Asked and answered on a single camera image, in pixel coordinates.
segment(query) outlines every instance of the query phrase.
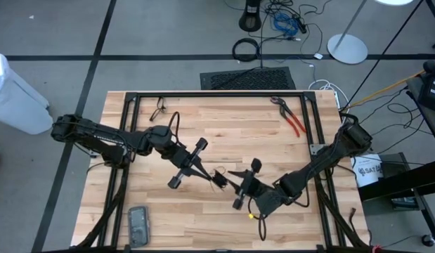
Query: white lamp base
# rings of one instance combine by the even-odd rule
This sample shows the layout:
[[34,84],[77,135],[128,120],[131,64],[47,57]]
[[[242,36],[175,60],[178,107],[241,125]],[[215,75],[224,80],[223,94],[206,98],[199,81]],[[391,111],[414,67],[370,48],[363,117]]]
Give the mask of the white lamp base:
[[367,46],[364,42],[353,35],[347,34],[341,44],[335,49],[341,36],[342,34],[334,35],[328,41],[327,49],[331,53],[331,56],[346,64],[362,63],[368,54]]

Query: black rubber mat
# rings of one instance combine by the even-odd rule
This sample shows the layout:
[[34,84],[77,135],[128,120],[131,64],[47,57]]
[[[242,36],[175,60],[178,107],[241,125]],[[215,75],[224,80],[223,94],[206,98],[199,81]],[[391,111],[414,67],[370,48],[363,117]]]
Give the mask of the black rubber mat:
[[289,67],[201,73],[200,83],[202,90],[296,89]]

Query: pliers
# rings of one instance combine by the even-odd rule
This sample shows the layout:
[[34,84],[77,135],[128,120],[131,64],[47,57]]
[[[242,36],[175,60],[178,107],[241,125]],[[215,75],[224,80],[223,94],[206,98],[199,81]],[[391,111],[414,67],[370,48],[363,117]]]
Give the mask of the pliers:
[[300,129],[306,133],[306,129],[304,128],[304,126],[300,123],[299,119],[297,119],[295,114],[289,109],[289,107],[287,106],[286,102],[283,99],[281,99],[277,96],[273,96],[273,97],[271,97],[271,102],[280,106],[281,116],[283,116],[283,118],[285,118],[287,120],[287,122],[294,128],[295,133],[297,134],[297,137],[300,137],[299,130],[295,126],[294,122],[292,122],[292,120],[290,120],[290,118],[288,118],[286,116],[285,112],[287,112],[289,115],[291,115],[292,118],[294,119],[294,121],[299,125]]

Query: wooden tabletop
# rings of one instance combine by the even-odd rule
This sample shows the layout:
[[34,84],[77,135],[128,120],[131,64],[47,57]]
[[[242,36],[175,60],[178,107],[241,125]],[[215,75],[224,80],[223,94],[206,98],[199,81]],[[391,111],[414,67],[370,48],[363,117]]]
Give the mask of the wooden tabletop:
[[[108,93],[101,124],[119,127],[124,95],[125,91]],[[341,124],[335,97],[331,91],[316,91],[316,97],[325,141],[331,143]],[[299,99],[284,99],[303,122]],[[167,113],[150,122],[148,119],[156,103],[157,98],[141,100],[137,130],[166,125],[173,112],[180,112],[179,139],[188,150],[195,148],[200,137],[209,142],[200,153],[207,171],[244,171],[250,168],[253,158],[258,158],[263,166],[257,177],[270,184],[310,161],[306,136],[301,133],[297,138],[292,127],[279,115],[278,106],[268,98],[166,98]],[[308,109],[313,136],[317,139],[310,105]],[[99,162],[102,160],[94,159],[91,164]],[[351,167],[348,159],[341,164]],[[144,249],[315,249],[316,245],[325,244],[314,180],[309,181],[310,207],[290,205],[277,209],[267,218],[267,239],[261,241],[257,221],[248,217],[247,200],[240,211],[235,210],[232,208],[233,189],[222,191],[194,177],[184,177],[179,188],[172,190],[167,183],[177,172],[176,167],[162,160],[156,152],[136,158],[129,172],[119,248],[129,243],[128,209],[139,205],[149,209],[151,236],[150,244]],[[240,182],[234,176],[226,176]],[[100,218],[109,177],[109,167],[97,166],[89,172],[72,245],[81,242]],[[353,174],[336,167],[333,180],[340,212],[348,221],[351,208],[357,209],[353,223],[361,239],[368,243],[368,229]],[[300,202],[306,202],[305,195],[299,198]],[[329,212],[328,216],[333,245],[337,245],[334,221]],[[107,245],[113,221],[114,217],[108,226]]]

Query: white trash can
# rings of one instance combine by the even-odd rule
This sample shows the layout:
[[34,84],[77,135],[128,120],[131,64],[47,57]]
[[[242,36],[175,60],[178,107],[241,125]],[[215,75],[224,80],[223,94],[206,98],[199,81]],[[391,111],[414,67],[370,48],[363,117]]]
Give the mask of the white trash can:
[[0,122],[29,134],[51,128],[48,101],[19,77],[0,54]]

